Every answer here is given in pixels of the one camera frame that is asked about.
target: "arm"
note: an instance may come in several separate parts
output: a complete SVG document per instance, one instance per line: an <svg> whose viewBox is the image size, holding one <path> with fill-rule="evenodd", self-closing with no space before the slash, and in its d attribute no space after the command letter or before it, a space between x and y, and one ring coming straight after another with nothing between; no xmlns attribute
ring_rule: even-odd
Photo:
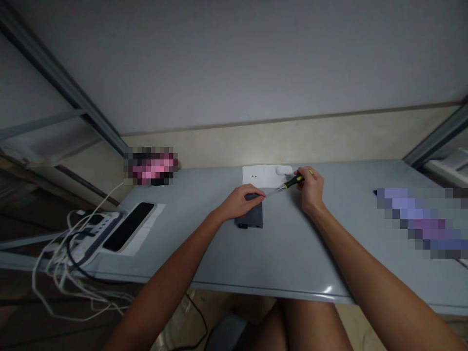
<svg viewBox="0 0 468 351"><path fill-rule="evenodd" d="M358 305L389 351L468 350L443 320L408 286L366 251L322 202L324 179L311 167L302 208L314 221Z"/></svg>
<svg viewBox="0 0 468 351"><path fill-rule="evenodd" d="M246 194L261 196L246 201ZM187 291L200 261L221 224L258 205L265 194L242 185L200 224L138 294L107 342L105 351L149 350Z"/></svg>

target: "black screwdriver handle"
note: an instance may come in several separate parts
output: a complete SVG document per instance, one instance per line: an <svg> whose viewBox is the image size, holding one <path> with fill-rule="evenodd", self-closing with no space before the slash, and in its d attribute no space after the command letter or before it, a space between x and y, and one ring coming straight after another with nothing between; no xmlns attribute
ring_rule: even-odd
<svg viewBox="0 0 468 351"><path fill-rule="evenodd" d="M293 186L294 184L297 184L297 183L300 183L304 181L304 177L302 176L301 173L298 173L293 179L287 181L286 183L284 183L284 186L287 188L290 188L291 186Z"/></svg>

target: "wire bundle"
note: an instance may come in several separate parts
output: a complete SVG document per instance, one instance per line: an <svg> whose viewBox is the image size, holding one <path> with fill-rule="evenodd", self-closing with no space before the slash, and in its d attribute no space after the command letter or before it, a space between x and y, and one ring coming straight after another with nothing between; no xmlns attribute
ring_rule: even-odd
<svg viewBox="0 0 468 351"><path fill-rule="evenodd" d="M36 296L43 302L44 306L46 307L47 311L50 313L51 316L62 318L69 321L76 321L76 322L85 322L88 321L97 315L105 312L115 310L123 315L123 310L129 308L131 302L133 301L134 297L126 292L116 292L116 291L107 291L107 290L99 290L96 287L93 287L89 284L85 284L79 278L76 278L72 275L73 270L78 267L76 262L73 262L70 255L70 247L73 246L73 242L77 236L77 234L82 233L83 229L87 226L90 219L94 216L96 211L102 206L102 204L107 200L107 198L112 194L112 192L120 187L123 184L120 183L115 188L113 188L109 194L103 199L103 201L96 207L96 209L88 216L82 218L77 224L72 226L70 221L70 216L73 212L71 211L67 215L67 224L68 230L60 233L56 238L50 241L41 251L36 264L34 265L32 276L31 276L31 284L32 290L36 294ZM51 306L48 304L46 298L39 292L37 288L37 271L39 269L39 265L42 261L44 253L47 251L53 250L54 254L52 258L47 263L45 268L45 273L52 277L55 286L58 290L67 296L74 296L74 297L81 297L90 300L91 310L95 312L89 317L85 318L76 318L76 317L69 317L65 315L59 315L53 311ZM84 274L84 276L90 277L91 279L101 281L96 279L88 274ZM78 291L71 291L65 288L65 283L70 281L73 283L75 288ZM110 301L109 298L118 298L129 302L128 306L119 306L117 303ZM104 304L104 307L96 307L96 303Z"/></svg>

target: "gray wall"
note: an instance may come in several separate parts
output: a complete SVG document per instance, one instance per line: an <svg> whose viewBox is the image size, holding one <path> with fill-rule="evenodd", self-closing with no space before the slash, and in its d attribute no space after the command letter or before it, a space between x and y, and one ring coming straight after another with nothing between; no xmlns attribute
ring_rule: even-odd
<svg viewBox="0 0 468 351"><path fill-rule="evenodd" d="M460 100L465 0L13 0L121 133Z"/></svg>
<svg viewBox="0 0 468 351"><path fill-rule="evenodd" d="M0 129L71 111L72 106L0 34ZM54 163L97 142L97 134L79 117L0 142L18 160Z"/></svg>

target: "screwdriver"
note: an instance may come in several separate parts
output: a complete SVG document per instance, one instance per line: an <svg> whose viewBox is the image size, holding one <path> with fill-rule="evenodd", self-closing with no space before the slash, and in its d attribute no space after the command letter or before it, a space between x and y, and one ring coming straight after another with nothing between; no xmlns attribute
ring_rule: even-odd
<svg viewBox="0 0 468 351"><path fill-rule="evenodd" d="M287 188L290 188L291 186L293 186L294 184L298 184L300 182L303 182L304 181L304 177L302 176L301 173L298 173L294 178L292 178L291 180L288 180L286 183L284 183L281 187L279 187L278 189L276 189L274 192L272 192L271 194L269 195L273 195L274 193L280 191L281 189L287 189Z"/></svg>

